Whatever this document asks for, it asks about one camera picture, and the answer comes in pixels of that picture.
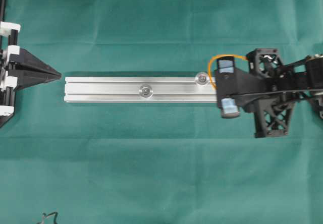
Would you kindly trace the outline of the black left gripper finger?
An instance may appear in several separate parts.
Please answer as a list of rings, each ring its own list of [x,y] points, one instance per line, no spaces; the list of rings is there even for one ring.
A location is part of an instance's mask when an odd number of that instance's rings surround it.
[[[42,75],[42,76],[18,76],[17,87],[15,90],[22,90],[28,87],[32,87],[38,84],[49,83],[55,80],[59,80],[61,76],[57,75]]]
[[[44,63],[42,60],[34,56],[28,50],[20,48],[19,54],[10,54],[9,61],[17,63],[20,68],[31,70],[39,73],[46,73],[50,75],[60,76],[61,74],[52,68],[50,65]]]

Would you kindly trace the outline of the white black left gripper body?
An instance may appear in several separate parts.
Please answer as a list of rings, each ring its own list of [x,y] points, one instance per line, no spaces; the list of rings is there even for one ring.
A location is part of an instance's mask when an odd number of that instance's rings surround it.
[[[17,62],[15,56],[20,55],[18,35],[21,30],[20,24],[1,21],[1,36],[8,38],[7,49],[2,54],[1,65],[1,116],[11,116],[15,110],[15,93],[19,90],[19,78],[15,75]]]

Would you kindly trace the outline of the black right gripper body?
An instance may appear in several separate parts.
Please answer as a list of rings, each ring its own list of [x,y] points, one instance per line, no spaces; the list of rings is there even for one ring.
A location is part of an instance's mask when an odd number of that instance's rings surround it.
[[[274,48],[257,48],[248,53],[247,59],[249,72],[268,78],[272,90],[254,104],[255,137],[286,136],[295,102],[309,88],[307,73],[295,72],[304,60],[299,64],[284,65]]]

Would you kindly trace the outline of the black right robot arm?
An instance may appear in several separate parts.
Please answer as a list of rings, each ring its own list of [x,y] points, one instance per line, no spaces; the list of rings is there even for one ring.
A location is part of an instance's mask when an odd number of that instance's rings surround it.
[[[322,55],[284,65],[278,51],[259,48],[246,56],[249,72],[264,83],[249,104],[254,111],[255,137],[286,136],[295,103],[307,101],[322,117]]]

